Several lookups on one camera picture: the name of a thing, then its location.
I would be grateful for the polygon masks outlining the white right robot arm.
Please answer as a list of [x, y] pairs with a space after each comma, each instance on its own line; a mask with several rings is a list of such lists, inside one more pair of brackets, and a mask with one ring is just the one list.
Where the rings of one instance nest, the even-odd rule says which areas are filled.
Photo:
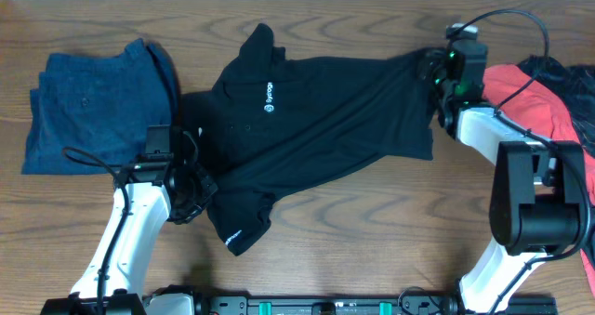
[[523, 300], [517, 289], [539, 266], [576, 253], [592, 230], [580, 146], [512, 121], [483, 99], [487, 52], [429, 50], [418, 69], [433, 85], [442, 128], [495, 166], [490, 243], [456, 291], [426, 300], [439, 314], [553, 314], [551, 298]]

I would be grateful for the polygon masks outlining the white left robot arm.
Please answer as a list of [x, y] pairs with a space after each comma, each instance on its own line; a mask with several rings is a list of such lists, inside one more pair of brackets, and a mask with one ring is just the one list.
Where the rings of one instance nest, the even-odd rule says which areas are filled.
[[211, 204], [218, 187], [200, 165], [200, 130], [153, 125], [145, 150], [120, 167], [66, 147], [73, 161], [104, 168], [113, 178], [112, 212], [84, 274], [64, 298], [48, 299], [45, 314], [204, 314], [189, 286], [144, 295], [152, 252], [165, 223], [188, 224]]

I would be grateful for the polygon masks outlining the black polo shirt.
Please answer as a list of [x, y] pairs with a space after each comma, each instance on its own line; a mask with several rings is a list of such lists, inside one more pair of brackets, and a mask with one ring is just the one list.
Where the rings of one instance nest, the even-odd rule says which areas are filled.
[[268, 231], [285, 196], [386, 156], [431, 158], [424, 55], [288, 59], [260, 24], [210, 90], [182, 97], [181, 121], [218, 185], [207, 214], [231, 253]]

